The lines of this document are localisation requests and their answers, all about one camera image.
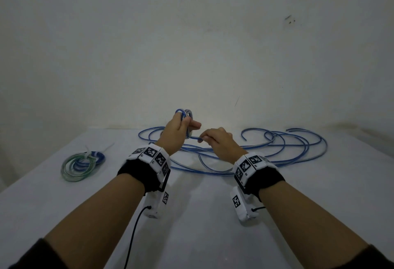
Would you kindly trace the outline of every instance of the white wall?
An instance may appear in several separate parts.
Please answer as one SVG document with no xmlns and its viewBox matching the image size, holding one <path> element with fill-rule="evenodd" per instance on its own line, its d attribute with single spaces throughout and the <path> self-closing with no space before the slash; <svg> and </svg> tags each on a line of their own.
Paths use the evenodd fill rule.
<svg viewBox="0 0 394 269">
<path fill-rule="evenodd" d="M 368 125 L 393 3 L 1 0 L 0 145 L 23 175 L 88 126 L 162 125 L 179 107 L 203 128 Z"/>
</svg>

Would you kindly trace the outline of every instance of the black cable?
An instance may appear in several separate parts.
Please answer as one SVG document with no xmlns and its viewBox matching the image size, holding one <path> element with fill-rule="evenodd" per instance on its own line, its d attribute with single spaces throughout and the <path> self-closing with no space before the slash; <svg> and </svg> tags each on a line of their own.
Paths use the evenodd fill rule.
<svg viewBox="0 0 394 269">
<path fill-rule="evenodd" d="M 144 207 L 144 208 L 141 210 L 139 216 L 137 217 L 137 220 L 135 221 L 134 230 L 133 230 L 133 234 L 131 235 L 130 246 L 128 247 L 128 253 L 127 253 L 126 263 L 125 263 L 124 269 L 126 269 L 126 267 L 127 267 L 128 258 L 129 258 L 129 256 L 130 256 L 131 244 L 133 243 L 135 228 L 137 227 L 138 220 L 140 219 L 140 216 L 141 216 L 142 212 L 143 212 L 145 209 L 151 209 L 151 208 L 152 208 L 151 206 L 146 206 L 146 207 Z"/>
<path fill-rule="evenodd" d="M 254 212 L 254 211 L 257 211 L 257 210 L 260 210 L 260 209 L 265 209 L 266 207 L 258 207 L 258 208 L 254 208 L 254 209 L 252 209 L 252 212 Z"/>
</svg>

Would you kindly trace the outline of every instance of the blue cable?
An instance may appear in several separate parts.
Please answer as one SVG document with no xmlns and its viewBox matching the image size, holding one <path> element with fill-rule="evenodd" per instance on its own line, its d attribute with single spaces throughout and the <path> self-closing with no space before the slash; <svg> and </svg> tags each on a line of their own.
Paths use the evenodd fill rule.
<svg viewBox="0 0 394 269">
<path fill-rule="evenodd" d="M 189 110 L 178 109 L 176 112 L 182 112 L 182 117 L 185 117 L 187 115 L 185 113 L 185 111 L 189 111 Z M 145 140 L 145 141 L 156 142 L 157 140 L 151 139 L 152 134 L 157 131 L 164 130 L 164 128 L 165 128 L 164 126 L 158 126 L 158 127 L 152 127 L 152 128 L 142 130 L 138 133 L 138 137 L 142 140 Z M 145 133 L 147 131 L 150 131 L 148 138 L 144 138 L 143 136 L 141 136 L 143 133 Z M 266 157 L 277 156 L 278 154 L 283 152 L 285 150 L 285 148 L 287 148 L 287 147 L 303 147 L 303 151 L 298 156 L 296 156 L 294 158 L 286 159 L 286 160 L 271 161 L 277 167 L 285 167 L 290 164 L 307 162 L 307 161 L 317 159 L 317 158 L 323 156 L 327 152 L 327 149 L 328 149 L 328 143 L 322 136 L 320 136 L 319 134 L 317 134 L 315 132 L 312 132 L 310 130 L 303 129 L 303 128 L 291 128 L 291 129 L 287 129 L 286 132 L 269 131 L 269 130 L 263 129 L 263 128 L 247 128 L 241 132 L 241 138 L 244 141 L 247 141 L 247 139 L 244 137 L 244 133 L 248 132 L 248 131 L 263 131 L 264 132 L 263 136 L 264 136 L 266 142 L 261 143 L 261 144 L 256 144 L 256 145 L 241 146 L 245 150 L 255 150 L 255 149 L 259 149 L 259 148 L 263 148 L 263 147 L 279 147 L 279 150 L 277 152 L 275 152 L 271 155 L 266 155 Z M 317 137 L 318 141 L 310 143 L 305 137 L 294 134 L 293 132 L 303 132 L 303 133 L 311 134 L 314 137 Z M 287 144 L 285 137 L 296 139 L 297 142 L 300 142 L 300 144 Z M 192 136 L 190 136 L 189 138 L 196 139 L 196 140 L 200 139 L 199 137 L 192 137 Z M 275 143 L 276 140 L 280 140 L 281 143 L 278 143 L 278 144 Z M 309 152 L 309 148 L 311 146 L 317 146 L 321 143 L 324 144 L 324 149 L 321 153 L 319 153 L 313 157 L 303 158 Z M 233 176 L 234 175 L 234 173 L 232 172 L 233 168 L 230 168 L 225 171 L 217 171 L 213 168 L 210 168 L 209 166 L 207 166 L 205 164 L 202 157 L 219 159 L 217 156 L 214 155 L 212 148 L 203 148 L 203 147 L 195 146 L 192 144 L 184 144 L 181 147 L 180 151 L 197 154 L 201 164 L 206 168 L 206 170 L 194 169 L 194 168 L 185 166 L 184 164 L 181 164 L 181 163 L 175 161 L 174 159 L 171 159 L 171 161 L 173 163 L 180 166 L 180 167 L 171 166 L 171 168 L 173 168 L 173 169 L 177 169 L 177 170 L 185 171 L 185 172 L 196 172 L 196 173 L 200 173 L 200 174 L 208 174 L 208 175 L 212 175 L 212 176 Z"/>
</svg>

